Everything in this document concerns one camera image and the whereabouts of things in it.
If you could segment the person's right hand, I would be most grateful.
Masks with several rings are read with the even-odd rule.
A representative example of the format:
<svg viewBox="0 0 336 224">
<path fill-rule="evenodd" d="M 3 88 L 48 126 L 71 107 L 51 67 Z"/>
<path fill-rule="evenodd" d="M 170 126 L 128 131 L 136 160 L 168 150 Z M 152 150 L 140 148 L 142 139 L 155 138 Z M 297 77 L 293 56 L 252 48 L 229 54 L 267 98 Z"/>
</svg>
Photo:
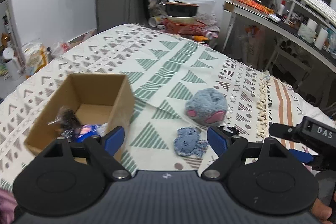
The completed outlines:
<svg viewBox="0 0 336 224">
<path fill-rule="evenodd" d="M 312 208 L 311 213 L 324 224 L 332 224 L 328 219 L 332 214 L 332 208 L 322 203 L 320 199 L 316 199 Z"/>
</svg>

